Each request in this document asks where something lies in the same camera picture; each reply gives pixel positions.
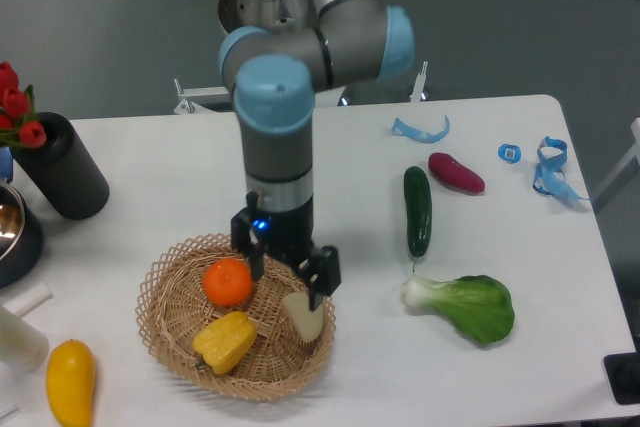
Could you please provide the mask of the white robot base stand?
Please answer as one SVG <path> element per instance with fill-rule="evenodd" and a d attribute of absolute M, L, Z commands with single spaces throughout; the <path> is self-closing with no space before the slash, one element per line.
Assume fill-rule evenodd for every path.
<path fill-rule="evenodd" d="M 219 53 L 225 84 L 179 92 L 178 114 L 230 107 L 233 74 L 261 55 L 303 62 L 317 93 L 391 78 L 414 62 L 407 12 L 380 0 L 220 0 L 219 14 L 230 29 Z"/>

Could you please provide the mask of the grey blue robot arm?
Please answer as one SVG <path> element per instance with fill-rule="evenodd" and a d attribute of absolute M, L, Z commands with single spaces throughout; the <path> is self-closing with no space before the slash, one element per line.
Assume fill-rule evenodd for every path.
<path fill-rule="evenodd" d="M 218 70 L 241 130 L 246 204 L 232 247 L 259 279 L 271 257 L 318 308 L 340 284 L 339 255 L 313 243 L 312 116 L 318 93 L 406 72 L 406 11 L 381 0 L 220 0 Z"/>

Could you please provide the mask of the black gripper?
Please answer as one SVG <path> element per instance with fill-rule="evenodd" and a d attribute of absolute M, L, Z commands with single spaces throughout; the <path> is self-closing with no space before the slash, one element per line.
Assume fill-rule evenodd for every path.
<path fill-rule="evenodd" d="M 313 198 L 283 212 L 264 210 L 259 200 L 250 191 L 246 206 L 231 219 L 231 247 L 247 259 L 253 281 L 264 275 L 264 255 L 298 270 L 308 290 L 308 308 L 316 311 L 340 286 L 341 271 L 338 249 L 318 248 L 312 240 Z"/>

